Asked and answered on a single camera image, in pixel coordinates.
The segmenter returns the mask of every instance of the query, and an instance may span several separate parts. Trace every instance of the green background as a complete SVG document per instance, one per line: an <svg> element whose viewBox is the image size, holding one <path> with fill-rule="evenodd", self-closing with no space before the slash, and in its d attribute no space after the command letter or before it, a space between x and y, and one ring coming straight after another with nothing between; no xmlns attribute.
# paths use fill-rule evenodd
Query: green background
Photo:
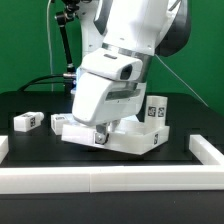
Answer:
<svg viewBox="0 0 224 224"><path fill-rule="evenodd" d="M46 29L48 0L7 0L0 8L0 93L15 91L26 82L50 74ZM224 115L224 2L190 0L192 33L179 53L163 58L207 104ZM54 73L66 70L59 29L54 20L63 4L51 5L51 34ZM76 20L68 24L68 35L76 66L81 63L81 32ZM51 86L33 86L29 90L51 90ZM148 76L148 92L192 94L174 78L156 58Z"/></svg>

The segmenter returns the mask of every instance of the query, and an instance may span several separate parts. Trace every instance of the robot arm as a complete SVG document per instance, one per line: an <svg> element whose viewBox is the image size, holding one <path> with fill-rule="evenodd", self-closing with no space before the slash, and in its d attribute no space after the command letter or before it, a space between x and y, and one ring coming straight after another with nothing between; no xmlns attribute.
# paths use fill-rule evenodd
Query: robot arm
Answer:
<svg viewBox="0 0 224 224"><path fill-rule="evenodd" d="M96 126L97 131L103 128L100 132L106 136L109 123L139 112L151 59L155 52L162 54L163 49L167 50L166 38L178 12L182 9L183 17L188 15L186 3L187 0L99 1L94 23L105 37L99 49L83 58L83 75L72 110L77 121Z"/></svg>

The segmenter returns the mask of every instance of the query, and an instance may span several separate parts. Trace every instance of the black tabletop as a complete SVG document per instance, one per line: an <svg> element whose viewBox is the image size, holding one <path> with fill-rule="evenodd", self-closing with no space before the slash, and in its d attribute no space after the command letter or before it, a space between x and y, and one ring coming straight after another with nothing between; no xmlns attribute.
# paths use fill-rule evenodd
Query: black tabletop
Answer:
<svg viewBox="0 0 224 224"><path fill-rule="evenodd" d="M0 167L200 164L188 150L191 134L224 153L221 115L185 94L159 95L168 97L169 141L139 156L62 142L50 127L52 114L71 113L73 99L62 92L0 94L0 135L9 137ZM13 117L28 111L43 112L42 125L15 132ZM223 223L222 205L224 191L0 195L0 217L2 223Z"/></svg>

